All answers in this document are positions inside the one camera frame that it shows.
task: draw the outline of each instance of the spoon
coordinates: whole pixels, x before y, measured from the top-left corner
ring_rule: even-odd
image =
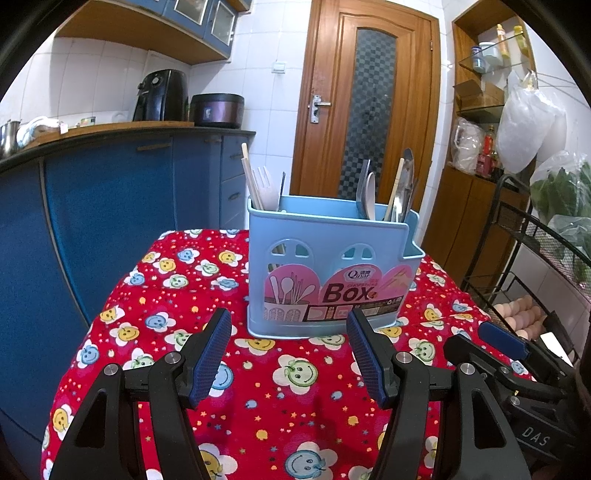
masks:
[[[273,287],[273,295],[275,296],[275,303],[279,305],[279,286],[277,285],[277,277],[271,275],[269,277],[271,280],[271,287]]]
[[[291,289],[294,287],[294,281],[290,277],[285,277],[281,280],[281,289],[283,291],[283,305],[285,305],[285,298],[287,294],[291,292]]]
[[[366,218],[365,209],[363,208],[363,196],[365,194],[365,182],[369,173],[369,162],[369,160],[363,161],[359,181],[357,182],[357,191],[355,192],[355,203],[357,204],[357,211],[361,218]]]
[[[375,220],[375,175],[372,171],[365,180],[363,209],[367,220]]]
[[[304,293],[302,293],[302,295],[300,295],[294,304],[297,304],[301,299],[303,299],[306,295],[310,295],[310,293],[312,293],[314,291],[314,289],[316,289],[316,286],[314,285],[308,285],[306,287],[306,289],[304,290]]]

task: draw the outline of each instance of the light switch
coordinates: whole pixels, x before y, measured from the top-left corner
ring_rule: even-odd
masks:
[[[276,61],[271,67],[271,73],[285,73],[285,65],[284,61]]]

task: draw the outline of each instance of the blue plastic cutlery holder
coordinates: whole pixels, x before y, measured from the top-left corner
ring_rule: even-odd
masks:
[[[383,218],[386,208],[376,205],[376,218]],[[394,323],[425,256],[413,241],[416,212],[409,212],[406,223],[365,220],[354,201],[302,196],[283,196],[278,212],[256,210],[249,200],[248,212],[252,335],[297,339],[344,334],[346,316],[355,306],[373,328]],[[304,285],[297,289],[304,280],[293,274],[286,283],[278,278],[286,271],[289,275],[290,268],[301,272],[293,265],[317,276],[314,289],[308,287],[311,293],[299,301],[296,290],[300,295],[308,291]],[[282,291],[292,284],[293,291]],[[380,298],[393,291],[393,298]]]

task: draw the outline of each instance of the red tablecloth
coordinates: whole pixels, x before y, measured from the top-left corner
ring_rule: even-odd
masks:
[[[246,329],[247,295],[248,232],[162,234],[115,287],[60,382],[43,441],[42,476],[47,480],[68,425],[106,364],[136,368],[180,350],[216,307],[224,307],[233,323],[226,368],[219,370],[208,398],[189,412],[199,449],[210,460],[212,480],[365,480],[390,412],[368,397],[346,339],[253,339]],[[476,328],[486,318],[426,257],[396,326],[383,333],[399,351],[445,367],[445,339],[464,334],[482,344]],[[309,370],[317,375],[293,383],[286,367],[297,362],[312,364]],[[161,479],[150,407],[143,403],[139,408],[148,479]],[[419,478],[431,474],[438,419],[439,405],[433,403]]]

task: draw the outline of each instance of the bottle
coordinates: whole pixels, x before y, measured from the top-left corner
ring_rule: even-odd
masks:
[[[525,35],[523,34],[523,27],[521,25],[514,26],[513,33],[515,34],[515,39],[517,40],[517,45],[521,50],[521,54],[525,57],[529,57],[530,49],[527,47],[527,40],[525,39]]]
[[[496,26],[496,36],[499,38],[499,51],[501,52],[501,55],[504,59],[510,59],[511,55],[509,54],[507,42],[505,41],[507,39],[505,29],[500,23]]]

